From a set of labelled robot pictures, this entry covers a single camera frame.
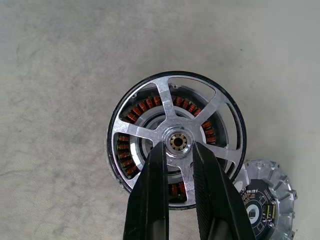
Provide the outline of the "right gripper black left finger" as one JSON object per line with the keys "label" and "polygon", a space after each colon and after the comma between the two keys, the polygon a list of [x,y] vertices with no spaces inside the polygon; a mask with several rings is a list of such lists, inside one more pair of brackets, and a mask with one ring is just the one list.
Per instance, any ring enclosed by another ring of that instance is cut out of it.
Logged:
{"label": "right gripper black left finger", "polygon": [[159,142],[129,195],[122,240],[169,240],[168,197],[166,150]]}

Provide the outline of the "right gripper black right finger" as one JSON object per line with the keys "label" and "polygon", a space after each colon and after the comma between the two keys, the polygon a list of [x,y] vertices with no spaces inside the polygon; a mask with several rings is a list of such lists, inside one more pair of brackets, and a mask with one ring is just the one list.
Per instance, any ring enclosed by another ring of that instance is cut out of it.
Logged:
{"label": "right gripper black right finger", "polygon": [[214,153],[195,142],[192,155],[200,240],[255,240],[243,200]]}

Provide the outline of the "silver round motor lid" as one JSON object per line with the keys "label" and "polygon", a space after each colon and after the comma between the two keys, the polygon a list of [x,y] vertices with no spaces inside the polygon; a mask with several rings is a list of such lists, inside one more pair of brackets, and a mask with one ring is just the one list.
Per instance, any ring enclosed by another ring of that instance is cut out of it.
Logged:
{"label": "silver round motor lid", "polygon": [[296,190],[279,163],[246,161],[235,179],[256,240],[294,240]]}

